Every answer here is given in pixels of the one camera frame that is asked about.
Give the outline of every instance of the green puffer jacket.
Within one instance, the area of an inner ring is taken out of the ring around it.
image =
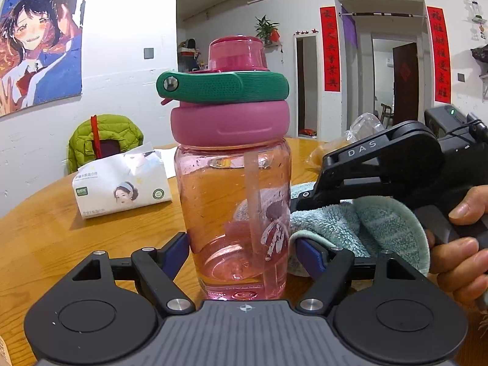
[[[144,136],[141,130],[127,117],[113,114],[97,116],[100,140],[117,140],[122,153],[142,145]],[[91,121],[82,123],[68,143],[69,173],[96,159],[93,150]]]

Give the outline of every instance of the bottle straw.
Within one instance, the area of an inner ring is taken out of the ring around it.
[[[251,244],[253,251],[253,264],[263,271],[264,294],[270,297],[272,293],[278,292],[278,280],[275,268],[265,271],[265,251],[261,244],[263,234],[263,210],[261,206],[261,195],[259,190],[259,155],[257,152],[248,151],[244,153],[244,180],[246,184],[247,214],[249,215],[249,226],[251,231]]]

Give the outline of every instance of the transparent pink cap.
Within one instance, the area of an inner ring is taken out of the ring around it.
[[[263,42],[248,35],[233,35],[212,41],[208,49],[208,71],[269,71]]]

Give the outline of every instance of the pink bottle lid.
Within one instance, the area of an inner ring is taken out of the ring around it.
[[[208,70],[198,73],[269,71],[261,40],[229,36],[209,47]],[[177,142],[193,147],[233,147],[268,142],[286,135],[290,111],[285,100],[199,105],[180,102],[171,111],[171,130]]]

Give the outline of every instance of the wooden chair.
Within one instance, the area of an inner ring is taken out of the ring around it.
[[[393,119],[393,112],[391,110],[391,106],[388,106],[388,105],[382,103],[381,107],[383,107],[383,111],[381,112],[380,121],[381,121],[381,124],[384,125],[383,121],[386,118],[387,121],[386,121],[386,127],[385,128],[388,128],[388,125],[390,124],[390,119]]]

